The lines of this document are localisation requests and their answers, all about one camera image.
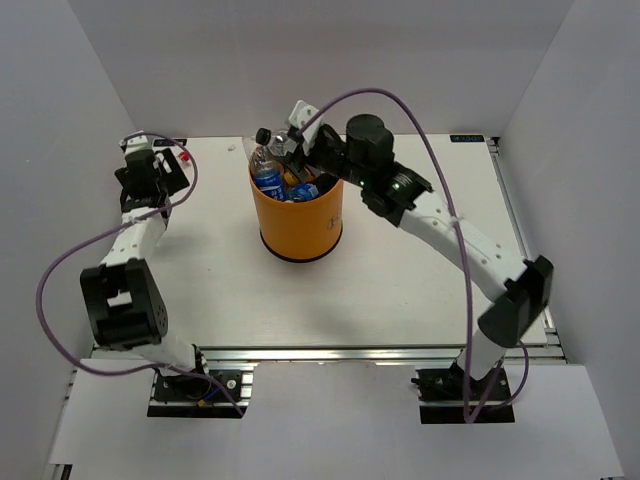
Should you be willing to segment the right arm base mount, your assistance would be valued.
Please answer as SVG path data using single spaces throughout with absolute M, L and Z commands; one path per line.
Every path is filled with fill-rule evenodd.
M 452 364 L 448 368 L 424 368 L 416 371 L 411 384 L 419 399 L 422 425 L 464 424 L 463 372 Z M 485 402 L 475 417 L 476 424 L 512 424 L 515 422 L 509 380 L 503 361 L 495 364 L 482 380 L 470 379 L 470 414 Z

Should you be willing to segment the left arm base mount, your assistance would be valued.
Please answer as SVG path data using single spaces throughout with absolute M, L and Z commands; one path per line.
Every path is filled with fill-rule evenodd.
M 253 369 L 251 364 L 214 361 L 209 375 L 245 412 L 251 397 Z M 150 418 L 240 419 L 241 414 L 215 383 L 182 376 L 156 373 L 147 408 Z

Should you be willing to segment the small orange juice bottle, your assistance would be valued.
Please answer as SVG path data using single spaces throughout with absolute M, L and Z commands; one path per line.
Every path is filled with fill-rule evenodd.
M 315 176 L 312 172 L 306 169 L 298 172 L 286 170 L 283 174 L 283 182 L 289 188 L 300 184 L 313 183 L 314 181 Z

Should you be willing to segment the clear pepsi bottle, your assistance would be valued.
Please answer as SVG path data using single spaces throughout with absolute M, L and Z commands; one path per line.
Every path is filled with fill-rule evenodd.
M 269 130 L 260 128 L 255 135 L 241 138 L 248 159 L 257 155 L 261 159 L 273 159 L 282 165 L 291 162 L 296 150 L 296 142 L 288 136 L 286 129 Z

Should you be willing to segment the water bottle blue label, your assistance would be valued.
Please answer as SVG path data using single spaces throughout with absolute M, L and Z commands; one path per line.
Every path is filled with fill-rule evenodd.
M 320 196 L 318 187 L 313 183 L 298 184 L 287 192 L 287 200 L 301 203 L 314 200 Z

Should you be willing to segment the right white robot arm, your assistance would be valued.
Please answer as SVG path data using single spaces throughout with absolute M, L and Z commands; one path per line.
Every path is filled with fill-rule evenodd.
M 459 396 L 477 397 L 489 372 L 547 307 L 553 264 L 544 256 L 514 254 L 452 215 L 429 181 L 396 160 L 394 136 L 379 117 L 357 115 L 340 136 L 305 106 L 286 125 L 298 145 L 297 161 L 359 187 L 370 211 L 431 246 L 489 300 L 451 374 Z

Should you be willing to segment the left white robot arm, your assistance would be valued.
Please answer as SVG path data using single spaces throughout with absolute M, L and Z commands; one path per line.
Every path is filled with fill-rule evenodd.
M 211 374 L 199 349 L 169 332 L 169 315 L 147 259 L 165 233 L 171 197 L 190 182 L 169 148 L 125 150 L 125 166 L 115 171 L 120 194 L 120 231 L 96 267 L 81 272 L 80 285 L 97 345 L 131 351 L 180 369 L 177 387 L 199 399 Z

